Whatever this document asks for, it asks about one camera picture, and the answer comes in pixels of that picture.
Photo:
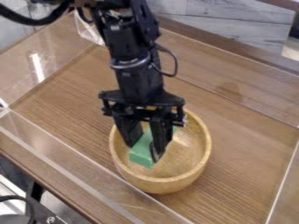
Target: screw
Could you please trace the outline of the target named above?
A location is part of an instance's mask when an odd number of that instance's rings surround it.
[[[46,219],[46,223],[47,224],[51,224],[54,222],[54,217],[49,217],[47,219]]]

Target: green object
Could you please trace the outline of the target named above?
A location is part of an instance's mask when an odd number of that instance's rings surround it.
[[[128,152],[129,161],[141,165],[142,167],[152,169],[154,166],[154,161],[149,151],[149,144],[153,141],[152,131],[148,128],[134,143],[133,148]]]

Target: bowl rim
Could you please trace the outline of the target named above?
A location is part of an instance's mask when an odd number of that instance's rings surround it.
[[[169,177],[169,178],[153,178],[153,177],[148,177],[145,175],[134,174],[132,172],[132,170],[126,167],[126,165],[120,160],[117,153],[116,153],[116,149],[114,149],[113,136],[116,134],[117,127],[116,127],[116,125],[113,125],[113,128],[109,132],[109,138],[108,138],[109,152],[110,152],[113,160],[116,161],[116,166],[118,166],[121,168],[121,170],[125,171],[134,178],[141,179],[142,181],[150,181],[154,183],[176,182],[181,179],[186,179],[188,177],[192,177],[196,174],[196,172],[200,171],[201,168],[204,167],[204,165],[206,164],[209,156],[210,156],[210,133],[208,131],[208,128],[206,128],[202,120],[188,109],[184,109],[184,112],[185,112],[186,116],[190,116],[194,119],[194,121],[200,125],[201,130],[204,132],[204,136],[205,136],[204,155],[202,155],[202,158],[201,158],[200,162],[197,163],[197,165],[189,171],[186,171],[184,174],[180,174],[180,175],[177,175],[174,177]]]

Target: wooden bowl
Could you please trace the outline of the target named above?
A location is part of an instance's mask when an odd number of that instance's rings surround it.
[[[201,119],[185,110],[188,123],[173,134],[153,169],[128,160],[128,147],[116,126],[109,133],[109,150],[116,169],[128,183],[146,193],[174,193],[198,178],[210,155],[210,135]]]

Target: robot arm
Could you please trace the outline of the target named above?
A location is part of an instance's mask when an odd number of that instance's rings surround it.
[[[128,147],[144,134],[141,122],[148,122],[153,142],[148,145],[153,161],[161,158],[173,138],[173,126],[184,125],[184,99],[164,91],[158,51],[168,52],[154,41],[160,36],[158,23],[145,0],[33,0],[35,3],[59,4],[54,12],[41,20],[23,18],[6,11],[0,4],[0,15],[31,25],[51,22],[70,5],[89,10],[110,55],[110,68],[116,72],[118,89],[98,94],[104,115],[112,116]]]

